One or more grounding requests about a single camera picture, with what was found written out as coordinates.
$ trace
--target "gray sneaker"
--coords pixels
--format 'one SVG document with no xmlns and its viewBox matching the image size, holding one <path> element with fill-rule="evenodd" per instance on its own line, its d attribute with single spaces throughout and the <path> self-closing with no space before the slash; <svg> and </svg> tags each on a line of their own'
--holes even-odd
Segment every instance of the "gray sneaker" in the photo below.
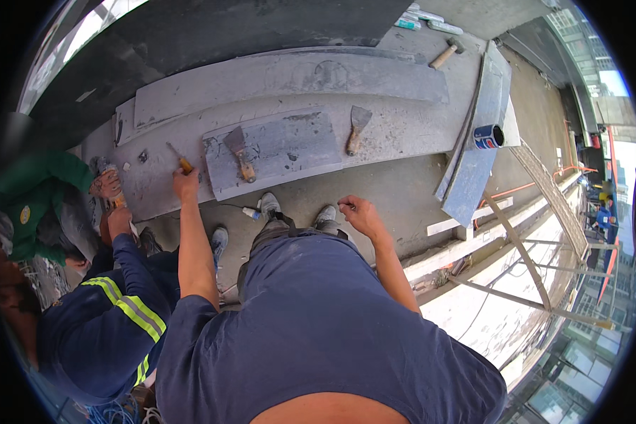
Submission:
<svg viewBox="0 0 636 424">
<path fill-rule="evenodd" d="M 139 234 L 139 242 L 146 251 L 146 257 L 163 252 L 163 247 L 155 240 L 155 233 L 150 227 L 145 227 Z"/>
<path fill-rule="evenodd" d="M 335 209 L 332 205 L 327 205 L 322 211 L 320 211 L 318 216 L 316 216 L 316 220 L 313 222 L 313 228 L 317 228 L 327 220 L 334 220 L 336 217 L 337 209 Z"/>
<path fill-rule="evenodd" d="M 275 198 L 273 193 L 264 193 L 262 196 L 262 216 L 266 218 L 266 221 L 275 219 L 275 213 L 280 212 L 280 203 Z"/>
<path fill-rule="evenodd" d="M 226 249 L 228 244 L 229 232 L 224 227 L 218 226 L 212 233 L 212 240 L 210 241 L 212 256 L 214 256 L 214 263 L 219 263 L 219 260 L 222 258 L 222 254 L 224 253 L 224 249 Z"/>
</svg>

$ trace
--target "dark wall panel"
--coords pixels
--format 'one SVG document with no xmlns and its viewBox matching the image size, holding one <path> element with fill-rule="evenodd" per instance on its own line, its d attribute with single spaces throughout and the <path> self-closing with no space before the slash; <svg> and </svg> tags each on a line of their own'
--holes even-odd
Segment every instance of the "dark wall panel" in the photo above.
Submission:
<svg viewBox="0 0 636 424">
<path fill-rule="evenodd" d="M 276 49 L 330 44 L 373 47 L 409 3 L 150 0 L 78 52 L 30 116 L 41 129 L 39 141 L 70 148 L 145 84 L 196 66 Z"/>
</svg>

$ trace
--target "blue rope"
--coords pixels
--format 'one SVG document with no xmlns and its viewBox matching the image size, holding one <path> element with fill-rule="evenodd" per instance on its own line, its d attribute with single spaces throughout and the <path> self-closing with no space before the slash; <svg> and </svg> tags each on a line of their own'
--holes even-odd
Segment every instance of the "blue rope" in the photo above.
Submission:
<svg viewBox="0 0 636 424">
<path fill-rule="evenodd" d="M 133 395 L 105 405 L 85 406 L 87 424 L 140 424 L 139 405 Z"/>
</svg>

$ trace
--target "building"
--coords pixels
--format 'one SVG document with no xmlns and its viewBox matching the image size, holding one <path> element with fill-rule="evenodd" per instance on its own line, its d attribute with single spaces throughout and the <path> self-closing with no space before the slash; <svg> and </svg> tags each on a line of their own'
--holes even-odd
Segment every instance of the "building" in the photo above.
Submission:
<svg viewBox="0 0 636 424">
<path fill-rule="evenodd" d="M 597 269 L 602 269 L 602 258 Z M 500 424 L 572 424 L 584 420 L 612 381 L 636 323 L 636 267 L 620 250 L 617 292 L 612 280 L 599 302 L 603 277 L 586 276 L 572 311 L 610 318 L 616 330 L 567 321 L 528 375 L 509 393 Z"/>
</svg>

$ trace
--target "tin can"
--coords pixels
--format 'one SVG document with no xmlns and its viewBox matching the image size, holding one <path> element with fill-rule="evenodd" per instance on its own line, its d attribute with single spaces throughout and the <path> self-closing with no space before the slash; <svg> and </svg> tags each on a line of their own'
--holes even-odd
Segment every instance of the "tin can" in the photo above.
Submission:
<svg viewBox="0 0 636 424">
<path fill-rule="evenodd" d="M 504 145 L 504 133 L 499 125 L 484 125 L 473 131 L 473 141 L 477 148 L 500 148 Z"/>
</svg>

